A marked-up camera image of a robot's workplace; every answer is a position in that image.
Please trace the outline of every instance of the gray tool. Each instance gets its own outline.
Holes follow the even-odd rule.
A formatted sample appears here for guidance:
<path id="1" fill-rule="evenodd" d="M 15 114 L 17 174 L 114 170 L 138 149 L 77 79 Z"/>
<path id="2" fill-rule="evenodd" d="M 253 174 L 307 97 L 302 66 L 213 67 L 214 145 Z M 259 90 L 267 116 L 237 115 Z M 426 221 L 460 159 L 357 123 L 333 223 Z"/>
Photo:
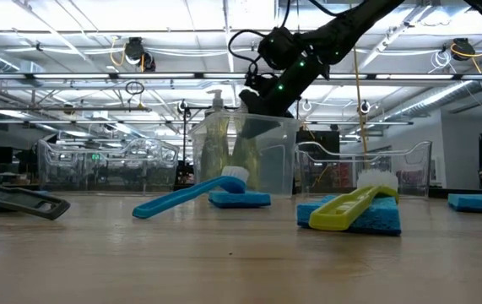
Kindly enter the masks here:
<path id="1" fill-rule="evenodd" d="M 30 190 L 0 186 L 0 207 L 54 220 L 70 208 L 70 203 Z"/>

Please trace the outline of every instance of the laboratory room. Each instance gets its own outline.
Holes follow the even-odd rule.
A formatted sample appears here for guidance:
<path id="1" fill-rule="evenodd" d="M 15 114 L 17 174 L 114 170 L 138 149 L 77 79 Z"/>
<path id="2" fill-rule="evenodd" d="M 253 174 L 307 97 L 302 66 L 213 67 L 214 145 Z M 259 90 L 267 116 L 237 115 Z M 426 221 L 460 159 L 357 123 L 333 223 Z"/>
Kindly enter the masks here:
<path id="1" fill-rule="evenodd" d="M 0 0 L 0 303 L 482 303 L 482 0 Z"/>

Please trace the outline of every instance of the brush handle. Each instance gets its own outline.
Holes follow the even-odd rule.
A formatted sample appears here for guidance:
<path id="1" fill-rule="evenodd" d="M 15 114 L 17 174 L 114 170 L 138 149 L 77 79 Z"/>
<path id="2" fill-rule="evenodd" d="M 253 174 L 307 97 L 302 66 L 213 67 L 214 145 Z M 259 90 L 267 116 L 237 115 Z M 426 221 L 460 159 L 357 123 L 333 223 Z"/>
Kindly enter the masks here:
<path id="1" fill-rule="evenodd" d="M 201 194 L 209 192 L 216 187 L 222 187 L 225 191 L 230 193 L 244 193 L 246 184 L 242 180 L 233 176 L 219 176 L 190 188 L 177 190 L 148 203 L 141 204 L 134 208 L 132 215 L 139 219 L 148 219 L 149 217 L 173 208 L 178 204 L 195 199 Z"/>

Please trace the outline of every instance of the white bristles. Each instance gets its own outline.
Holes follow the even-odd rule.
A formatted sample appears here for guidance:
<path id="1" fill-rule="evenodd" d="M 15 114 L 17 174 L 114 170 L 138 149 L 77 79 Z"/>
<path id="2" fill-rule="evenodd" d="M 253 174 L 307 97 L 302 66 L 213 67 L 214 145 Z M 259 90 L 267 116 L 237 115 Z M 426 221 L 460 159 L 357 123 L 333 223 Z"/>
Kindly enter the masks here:
<path id="1" fill-rule="evenodd" d="M 222 176 L 233 176 L 236 177 L 243 182 L 248 181 L 248 177 L 250 173 L 247 169 L 239 166 L 225 166 L 224 170 L 222 170 Z"/>
<path id="2" fill-rule="evenodd" d="M 390 171 L 364 170 L 359 174 L 357 188 L 368 186 L 386 186 L 398 191 L 398 178 Z"/>

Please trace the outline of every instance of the clear plastic enclosure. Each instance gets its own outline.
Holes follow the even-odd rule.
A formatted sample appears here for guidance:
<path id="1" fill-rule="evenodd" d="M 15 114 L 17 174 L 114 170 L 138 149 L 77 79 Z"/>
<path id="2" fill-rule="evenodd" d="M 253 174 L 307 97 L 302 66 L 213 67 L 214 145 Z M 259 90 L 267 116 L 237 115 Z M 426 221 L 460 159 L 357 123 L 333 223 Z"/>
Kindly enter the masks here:
<path id="1" fill-rule="evenodd" d="M 398 178 L 401 195 L 427 197 L 430 183 L 432 142 L 421 142 L 410 150 L 363 154 L 336 154 L 319 143 L 298 143 L 296 174 L 301 192 L 346 193 L 356 188 L 357 176 L 365 169 L 390 171 Z"/>
<path id="2" fill-rule="evenodd" d="M 190 130 L 196 182 L 220 176 L 225 166 L 250 172 L 251 191 L 290 197 L 295 140 L 301 122 L 292 118 L 218 112 Z"/>
<path id="3" fill-rule="evenodd" d="M 179 148 L 134 139 L 123 149 L 85 149 L 38 142 L 41 189 L 50 191 L 170 191 Z"/>

